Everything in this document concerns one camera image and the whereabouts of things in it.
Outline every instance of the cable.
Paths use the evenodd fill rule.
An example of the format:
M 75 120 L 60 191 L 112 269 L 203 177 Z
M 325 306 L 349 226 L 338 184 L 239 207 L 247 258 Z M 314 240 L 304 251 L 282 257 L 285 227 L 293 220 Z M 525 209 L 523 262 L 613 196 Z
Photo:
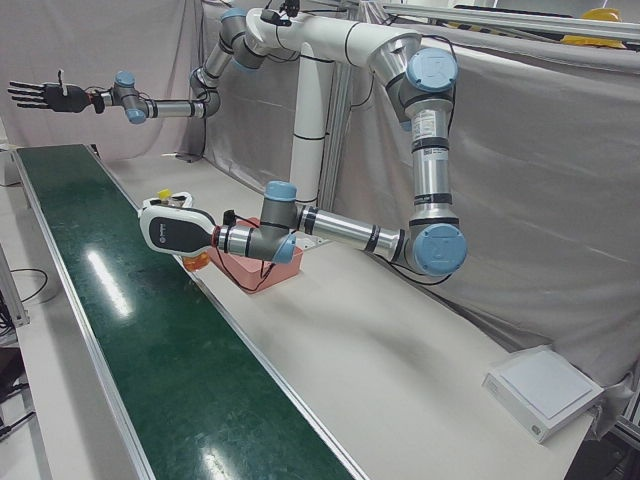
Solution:
M 49 276 L 47 275 L 47 272 L 45 272 L 44 270 L 40 270 L 39 268 L 16 268 L 15 270 L 11 270 L 11 273 L 16 273 L 16 272 L 38 272 L 44 275 L 44 283 L 42 284 L 42 286 L 40 286 L 38 290 L 36 290 L 31 295 L 29 295 L 27 298 L 25 299 L 21 298 L 20 301 L 22 303 L 26 302 L 27 300 L 31 300 L 33 297 L 39 294 L 42 290 L 44 290 L 44 287 L 47 286 L 47 282 L 49 281 Z
M 271 265 L 269 265 L 269 268 L 267 268 L 267 271 L 263 272 L 263 268 L 264 268 L 264 261 L 263 261 L 262 262 L 262 267 L 260 268 L 260 278 L 261 278 L 261 280 L 258 282 L 258 284 L 254 288 L 249 288 L 249 287 L 247 287 L 245 285 L 242 285 L 238 281 L 238 279 L 236 277 L 234 277 L 233 274 L 229 271 L 227 266 L 224 264 L 224 260 L 222 259 L 222 253 L 220 253 L 220 250 L 218 250 L 216 248 L 216 252 L 218 253 L 218 259 L 220 260 L 220 265 L 222 266 L 222 269 L 227 274 L 227 276 L 231 279 L 231 281 L 233 283 L 235 283 L 238 287 L 240 287 L 242 290 L 245 290 L 245 291 L 251 292 L 251 293 L 258 291 L 258 289 L 262 286 L 262 284 L 267 281 L 267 279 L 269 278 L 269 275 L 271 275 L 271 272 L 273 271 L 274 267 L 276 266 L 275 263 L 272 263 Z
M 384 22 L 382 22 L 381 25 L 386 25 L 387 27 L 389 27 L 394 23 L 396 23 L 399 18 L 400 18 L 400 15 L 389 14 L 389 18 L 387 18 Z
M 31 417 L 33 417 L 36 414 L 36 412 L 29 412 L 27 413 L 24 417 L 22 417 L 21 419 L 13 422 L 11 425 L 7 425 L 5 427 L 0 428 L 0 441 L 4 440 L 5 438 L 7 438 L 7 435 L 14 429 L 16 428 L 18 425 L 20 425 L 22 422 L 25 422 L 27 420 L 29 420 Z
M 449 274 L 446 277 L 444 277 L 443 279 L 438 280 L 437 282 L 420 282 L 420 281 L 416 280 L 415 278 L 411 278 L 409 275 L 406 275 L 406 274 L 402 273 L 400 270 L 398 270 L 399 268 L 404 268 L 405 270 L 407 270 L 409 272 L 415 273 L 410 268 L 405 267 L 404 265 L 398 265 L 397 263 L 390 262 L 389 260 L 387 260 L 386 258 L 384 258 L 381 255 L 376 255 L 376 257 L 384 260 L 401 277 L 409 280 L 412 283 L 415 283 L 416 285 L 421 285 L 423 287 L 435 287 L 436 285 L 440 285 L 441 283 L 444 283 L 444 282 L 446 282 L 447 280 L 449 280 L 451 278 L 451 274 Z M 421 275 L 419 273 L 415 273 L 415 275 L 418 275 L 418 276 L 421 276 L 421 277 L 424 276 L 424 275 Z
M 438 40 L 440 42 L 444 42 L 449 45 L 449 49 L 451 50 L 451 56 L 458 63 L 458 57 L 456 57 L 456 52 L 453 48 L 453 42 L 449 40 L 447 37 L 443 37 L 442 35 L 426 35 L 422 34 L 422 38 L 431 38 L 433 40 Z M 456 92 L 458 91 L 458 84 L 453 85 L 453 93 L 451 94 L 451 115 L 449 116 L 449 123 L 447 124 L 447 132 L 451 131 L 451 124 L 453 123 L 453 115 L 456 112 Z
M 371 85 L 369 86 L 369 93 L 367 94 L 367 97 L 361 101 L 360 103 L 356 103 L 355 105 L 351 105 L 349 107 L 349 110 L 353 110 L 354 108 L 358 108 L 361 107 L 362 105 L 364 105 L 365 103 L 367 103 L 369 101 L 369 99 L 371 98 L 371 94 L 373 93 L 373 84 L 375 83 L 375 77 L 373 76 L 373 74 L 371 74 Z

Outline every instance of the pink box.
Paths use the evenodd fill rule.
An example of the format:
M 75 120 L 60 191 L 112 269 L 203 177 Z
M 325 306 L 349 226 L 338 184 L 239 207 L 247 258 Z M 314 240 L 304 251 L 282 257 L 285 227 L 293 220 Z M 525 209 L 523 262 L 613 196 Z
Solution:
M 260 220 L 252 217 L 249 220 L 256 224 L 260 224 Z M 238 225 L 247 225 L 248 223 L 239 221 Z M 300 271 L 300 262 L 302 262 L 302 249 L 296 247 L 293 253 L 293 260 L 287 264 L 272 264 L 271 262 L 263 262 L 253 258 L 239 257 L 223 253 L 216 248 L 211 248 L 207 252 L 211 262 L 216 265 L 227 276 L 233 276 L 236 282 L 246 293 L 256 293 L 265 288 L 275 285 L 287 278 L 293 277 Z M 265 278 L 265 273 L 273 265 L 271 273 Z

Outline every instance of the green conveyor belt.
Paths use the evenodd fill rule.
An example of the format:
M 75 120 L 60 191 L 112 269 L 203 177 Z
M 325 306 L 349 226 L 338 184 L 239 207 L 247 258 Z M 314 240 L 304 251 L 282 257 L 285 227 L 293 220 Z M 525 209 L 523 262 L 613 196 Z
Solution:
M 352 478 L 87 147 L 18 154 L 156 478 Z

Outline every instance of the black stripe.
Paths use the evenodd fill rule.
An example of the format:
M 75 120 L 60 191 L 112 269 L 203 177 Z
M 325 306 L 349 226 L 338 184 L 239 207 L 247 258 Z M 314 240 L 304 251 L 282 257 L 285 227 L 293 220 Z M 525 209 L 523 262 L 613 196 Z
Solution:
M 326 60 L 326 59 L 324 59 L 324 58 L 310 57 L 309 55 L 303 55 L 303 54 L 300 54 L 299 56 L 300 56 L 300 58 L 306 58 L 307 60 L 313 60 L 314 62 L 320 62 L 320 63 L 336 63 L 336 62 L 335 62 L 335 61 L 333 61 L 333 60 Z
M 405 237 L 404 230 L 400 230 L 400 238 L 398 239 L 398 245 L 396 245 L 396 251 L 393 254 L 393 258 L 391 259 L 391 263 L 395 263 L 396 260 L 398 260 L 398 257 L 400 256 L 400 253 L 402 252 L 402 247 L 404 246 L 404 237 Z
M 378 244 L 378 239 L 380 238 L 380 227 L 378 225 L 373 225 L 371 227 L 371 235 L 369 236 L 369 241 L 367 242 L 367 246 L 364 247 L 364 251 L 368 253 L 373 253 Z
M 255 228 L 249 229 L 249 235 L 247 236 L 247 244 L 244 246 L 244 256 L 247 258 L 249 257 L 249 245 L 251 244 L 251 235 L 253 234 L 254 230 Z
M 631 415 L 629 415 L 629 419 L 633 422 L 633 417 L 636 416 L 636 413 L 638 413 L 638 408 L 640 408 L 640 397 L 638 397 L 637 399 L 638 401 L 636 402 L 636 405 L 633 407 L 633 410 L 631 410 Z
M 416 225 L 434 225 L 436 223 L 448 223 L 449 225 L 460 225 L 460 220 L 453 217 L 440 217 L 440 218 L 419 218 L 417 220 L 411 220 L 409 222 L 410 227 Z
M 280 225 L 279 223 L 271 223 L 271 222 L 265 222 L 263 220 L 260 220 L 260 226 L 267 226 L 267 227 L 276 227 L 276 228 L 283 228 L 287 231 L 289 231 L 289 226 L 288 225 Z
M 349 49 L 347 48 L 347 44 L 349 43 L 349 35 L 351 35 L 351 32 L 353 31 L 353 29 L 356 28 L 358 25 L 360 25 L 360 22 L 356 22 L 353 25 L 351 25 L 351 28 L 347 32 L 347 36 L 344 39 L 344 56 L 347 59 L 347 62 L 349 62 L 354 67 L 357 67 L 357 65 L 353 63 L 349 58 Z
M 395 77 L 393 77 L 391 80 L 389 80 L 389 83 L 387 83 L 387 85 L 385 85 L 385 90 L 389 91 L 389 89 L 391 87 L 393 87 L 396 83 L 398 83 L 400 80 L 402 80 L 404 78 L 404 72 L 399 73 L 398 75 L 396 75 Z
M 126 95 L 122 95 L 120 97 L 120 100 L 123 100 L 127 97 L 136 97 L 136 98 L 140 98 L 140 95 L 138 93 L 127 93 Z
M 400 99 L 400 105 L 402 105 L 406 109 L 409 105 L 413 105 L 414 103 L 421 102 L 422 100 L 429 100 L 431 98 L 442 98 L 444 100 L 449 100 L 450 102 L 452 102 L 453 101 L 453 96 L 449 95 L 449 92 L 453 93 L 453 88 L 450 88 L 446 92 L 439 92 L 439 93 L 426 93 L 425 92 L 422 95 L 417 95 L 415 97 L 409 98 L 407 100 L 407 103 L 402 103 L 402 99 Z
M 427 193 L 413 197 L 414 205 L 421 205 L 423 203 L 448 203 L 449 205 L 453 205 L 453 197 L 450 193 Z
M 224 236 L 224 245 L 222 245 L 222 251 L 229 253 L 229 237 L 231 236 L 231 228 L 227 228 L 227 233 Z
M 313 225 L 316 223 L 317 213 L 318 209 L 315 207 L 311 207 L 307 211 L 307 218 L 304 220 L 304 233 L 307 235 L 313 235 Z
M 158 118 L 158 104 L 151 98 L 149 99 L 149 103 L 151 103 L 151 118 Z
M 203 69 L 202 69 L 202 71 L 203 71 L 203 72 L 204 72 L 204 74 L 205 74 L 207 77 L 209 77 L 211 80 L 217 80 L 217 79 L 219 79 L 219 78 L 220 78 L 220 76 L 219 76 L 219 75 L 211 75 L 211 74 L 209 73 L 209 71 L 208 71 L 206 68 L 203 68 Z
M 299 138 L 300 140 L 312 140 L 312 141 L 318 141 L 318 140 L 324 140 L 324 138 L 327 136 L 326 134 L 323 137 L 303 137 L 302 135 L 298 135 L 297 133 L 293 133 L 293 136 L 296 138 Z
M 425 148 L 446 148 L 449 150 L 449 139 L 444 137 L 420 138 L 411 144 L 411 153 Z
M 227 45 L 224 40 L 222 40 L 222 37 L 220 37 L 218 45 L 220 45 L 220 50 L 222 50 L 224 53 L 226 53 L 227 55 L 233 55 L 233 48 L 231 48 L 230 45 Z

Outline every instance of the yellow hard hat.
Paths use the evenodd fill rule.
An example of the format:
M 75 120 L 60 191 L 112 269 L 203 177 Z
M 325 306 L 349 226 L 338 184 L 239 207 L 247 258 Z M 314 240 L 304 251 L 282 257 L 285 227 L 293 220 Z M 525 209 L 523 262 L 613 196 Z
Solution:
M 615 8 L 594 8 L 585 12 L 580 18 L 583 20 L 602 20 L 605 22 L 621 22 L 620 10 Z M 560 42 L 567 45 L 588 45 L 594 47 L 609 47 L 609 48 L 627 48 L 619 40 L 612 40 L 609 38 L 592 38 L 592 37 L 579 37 L 577 35 L 565 35 Z

